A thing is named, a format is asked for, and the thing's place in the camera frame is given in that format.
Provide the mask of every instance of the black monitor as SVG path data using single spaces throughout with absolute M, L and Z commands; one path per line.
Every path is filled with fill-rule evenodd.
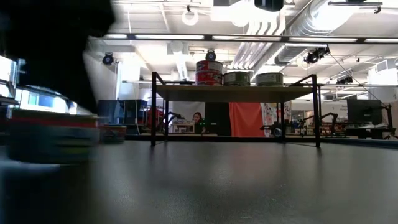
M 348 121 L 351 123 L 382 123 L 380 100 L 347 100 Z

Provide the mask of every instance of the security camera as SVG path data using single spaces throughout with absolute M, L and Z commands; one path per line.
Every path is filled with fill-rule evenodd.
M 214 52 L 213 49 L 209 49 L 207 51 L 205 59 L 206 60 L 216 60 L 216 53 Z
M 104 65 L 112 65 L 114 59 L 113 59 L 113 53 L 112 52 L 106 52 L 104 58 L 102 59 L 102 63 Z

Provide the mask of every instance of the window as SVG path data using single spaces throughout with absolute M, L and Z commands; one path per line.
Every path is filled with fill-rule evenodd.
M 304 111 L 292 111 L 292 121 L 299 122 L 304 118 Z
M 39 101 L 37 102 L 39 106 L 46 106 L 46 107 L 54 107 L 54 97 L 52 96 L 46 96 L 46 95 L 40 95 L 39 96 Z
M 37 105 L 39 101 L 39 95 L 36 93 L 29 93 L 29 99 L 27 104 L 29 105 Z

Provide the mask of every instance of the black metal leg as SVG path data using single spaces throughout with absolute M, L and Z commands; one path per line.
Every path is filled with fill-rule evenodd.
M 152 105 L 150 106 L 151 124 L 150 124 L 150 146 L 156 145 L 156 72 L 152 72 Z
M 282 142 L 284 142 L 285 141 L 285 129 L 286 129 L 286 127 L 285 127 L 285 106 L 284 106 L 284 101 L 282 101 L 280 103 L 280 126 L 282 128 L 281 139 L 282 139 Z
M 318 85 L 318 107 L 319 107 L 319 116 L 322 116 L 322 103 L 321 103 L 321 86 Z
M 165 124 L 165 128 L 164 128 L 164 136 L 166 137 L 166 141 L 167 141 L 167 137 L 169 136 L 169 101 L 166 100 L 166 124 Z
M 312 95 L 313 95 L 313 122 L 315 124 L 315 145 L 321 146 L 319 134 L 319 110 L 318 110 L 318 91 L 317 91 L 317 75 L 311 75 L 312 78 Z
M 279 124 L 279 103 L 276 104 L 276 123 Z

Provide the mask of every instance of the woman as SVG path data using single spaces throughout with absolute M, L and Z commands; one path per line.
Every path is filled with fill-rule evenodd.
M 195 122 L 195 134 L 203 134 L 206 132 L 205 124 L 203 124 L 201 113 L 194 113 L 192 120 Z

